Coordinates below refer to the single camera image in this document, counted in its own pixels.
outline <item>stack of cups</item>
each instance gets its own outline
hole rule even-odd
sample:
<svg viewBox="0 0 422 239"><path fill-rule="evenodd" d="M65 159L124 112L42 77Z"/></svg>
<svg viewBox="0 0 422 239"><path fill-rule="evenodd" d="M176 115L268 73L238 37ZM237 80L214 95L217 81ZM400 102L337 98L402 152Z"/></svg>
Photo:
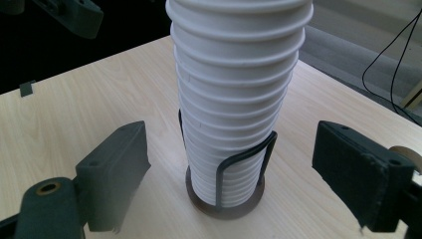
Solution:
<svg viewBox="0 0 422 239"><path fill-rule="evenodd" d="M215 205L218 165L273 129L312 0L167 0L166 11L193 190ZM264 154L225 170L223 207L251 197Z"/></svg>

